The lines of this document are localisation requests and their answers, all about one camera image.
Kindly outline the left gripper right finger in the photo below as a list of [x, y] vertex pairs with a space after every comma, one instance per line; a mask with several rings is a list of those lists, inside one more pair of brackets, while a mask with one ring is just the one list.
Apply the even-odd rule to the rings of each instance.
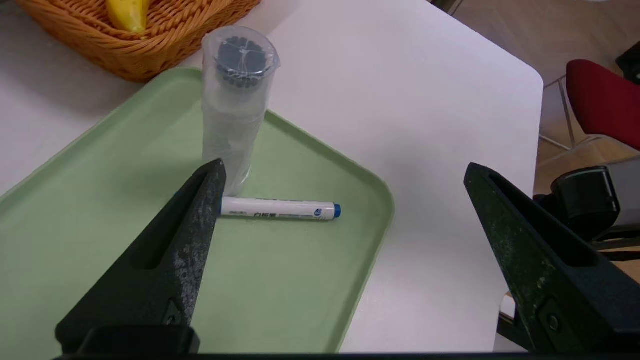
[[499, 335], [530, 353], [638, 353], [635, 280], [496, 171], [471, 162], [464, 186], [515, 302]]

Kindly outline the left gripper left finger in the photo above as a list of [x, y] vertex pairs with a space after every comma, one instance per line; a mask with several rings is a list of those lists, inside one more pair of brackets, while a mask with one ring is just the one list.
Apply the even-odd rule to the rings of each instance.
[[226, 167], [199, 167], [55, 327], [63, 353], [197, 353], [191, 327]]

